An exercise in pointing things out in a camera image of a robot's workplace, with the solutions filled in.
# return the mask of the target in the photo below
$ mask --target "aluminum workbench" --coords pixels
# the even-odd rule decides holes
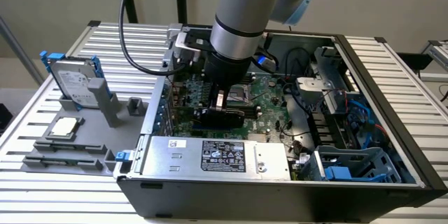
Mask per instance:
[[[147,68],[162,64],[167,50],[167,26],[127,25],[125,35],[131,56]],[[382,88],[403,123],[427,155],[445,183],[448,185],[448,121],[446,109],[437,108],[435,96],[391,49],[374,38],[349,37],[353,48]],[[142,97],[151,103],[158,77],[141,73],[126,61],[119,42],[118,24],[102,23],[89,27],[69,55],[94,56],[102,60],[110,88],[121,100]],[[389,80],[391,75],[402,81]],[[407,93],[419,93],[409,100]],[[146,220],[129,203],[113,177],[25,173],[19,169],[25,155],[33,151],[61,104],[62,93],[50,77],[17,120],[0,138],[0,223],[189,223],[191,220]],[[229,223],[205,221],[202,223]],[[401,208],[375,223],[448,223],[448,195],[421,208]]]

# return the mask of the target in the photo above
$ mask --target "power supply label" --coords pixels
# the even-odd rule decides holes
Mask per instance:
[[[202,169],[207,172],[245,173],[245,143],[203,141]]]

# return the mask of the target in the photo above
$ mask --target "hard drive label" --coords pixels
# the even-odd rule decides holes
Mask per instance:
[[[245,143],[203,141],[202,169],[207,172],[245,173]]]
[[[82,106],[97,107],[99,102],[97,101],[94,93],[89,90],[90,80],[85,74],[74,71],[58,72],[63,80],[63,85],[69,91],[71,99]]]

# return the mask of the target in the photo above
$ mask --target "motherboard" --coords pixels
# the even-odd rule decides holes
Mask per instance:
[[[245,78],[233,86],[227,99],[229,109],[246,113],[243,127],[210,129],[201,125],[195,113],[207,107],[211,83],[201,74],[193,74],[185,82],[174,82],[175,136],[290,142],[281,133],[290,121],[283,85],[273,76]]]

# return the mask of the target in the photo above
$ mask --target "circuit board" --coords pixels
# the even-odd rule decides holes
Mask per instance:
[[[185,83],[185,97],[175,101],[175,136],[257,140],[261,142],[290,143],[281,139],[279,127],[290,121],[286,103],[283,102],[283,86],[278,78],[262,76],[253,78],[249,84],[238,84],[231,88],[230,108],[261,108],[257,117],[246,118],[238,129],[205,129],[194,119],[195,109],[206,107],[211,85],[201,76],[193,75]]]

